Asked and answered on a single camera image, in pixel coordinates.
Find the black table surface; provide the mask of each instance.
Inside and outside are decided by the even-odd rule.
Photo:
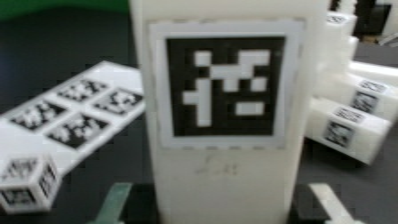
[[[102,60],[136,67],[127,14],[63,7],[1,21],[0,114]],[[355,60],[398,67],[398,50],[360,44]],[[398,126],[371,166],[303,142],[296,182],[330,184],[367,224],[398,223],[395,136]],[[83,224],[115,182],[152,182],[143,115],[67,174],[51,212],[0,213],[0,224]]]

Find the black square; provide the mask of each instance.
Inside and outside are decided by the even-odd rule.
[[[51,130],[47,137],[70,148],[77,149],[85,142],[101,134],[106,126],[108,122],[77,114]]]
[[[35,198],[28,189],[3,190],[1,196],[10,207],[35,205]]]
[[[124,115],[133,110],[141,96],[124,89],[117,89],[95,102],[93,107],[106,112]]]
[[[376,108],[376,104],[378,104],[378,98],[356,91],[351,100],[351,107],[371,114]]]
[[[358,85],[363,89],[371,90],[376,93],[383,93],[383,91],[387,90],[385,85],[381,85],[367,80],[363,80]]]
[[[72,83],[56,93],[58,96],[76,102],[83,102],[106,89],[106,85],[86,79]]]
[[[45,166],[44,173],[38,179],[40,190],[45,197],[49,197],[54,184],[56,184],[56,179],[54,179],[53,170],[51,170],[51,167]]]
[[[333,112],[335,116],[351,121],[353,123],[360,123],[363,120],[363,115],[358,114],[355,111],[339,108]]]
[[[1,181],[28,179],[33,169],[37,167],[37,159],[12,159],[6,165],[5,173],[1,174]]]
[[[342,148],[348,148],[353,134],[355,133],[351,128],[330,121],[323,134],[323,138],[326,139],[326,141],[339,145]]]
[[[10,122],[35,131],[60,116],[65,109],[53,103],[40,101],[10,118]]]
[[[175,137],[273,135],[284,44],[282,36],[166,39],[170,113]],[[207,66],[196,66],[195,55],[200,52],[211,57]],[[262,55],[268,52],[268,57],[259,58],[262,63],[244,64],[248,52],[260,52]],[[241,75],[243,73],[236,74],[237,70],[234,70],[230,71],[234,80],[227,73],[225,78],[220,78],[221,66],[243,68],[244,75]],[[252,87],[257,80],[266,80],[259,81],[259,89]],[[200,85],[196,83],[209,86],[207,90],[196,89],[196,85]],[[225,91],[227,85],[236,90]],[[207,123],[200,124],[202,115],[196,108],[204,104],[200,106],[198,103],[188,104],[184,98],[195,94],[193,97],[202,97],[204,92],[209,92],[211,100],[205,105],[211,109],[205,112]]]

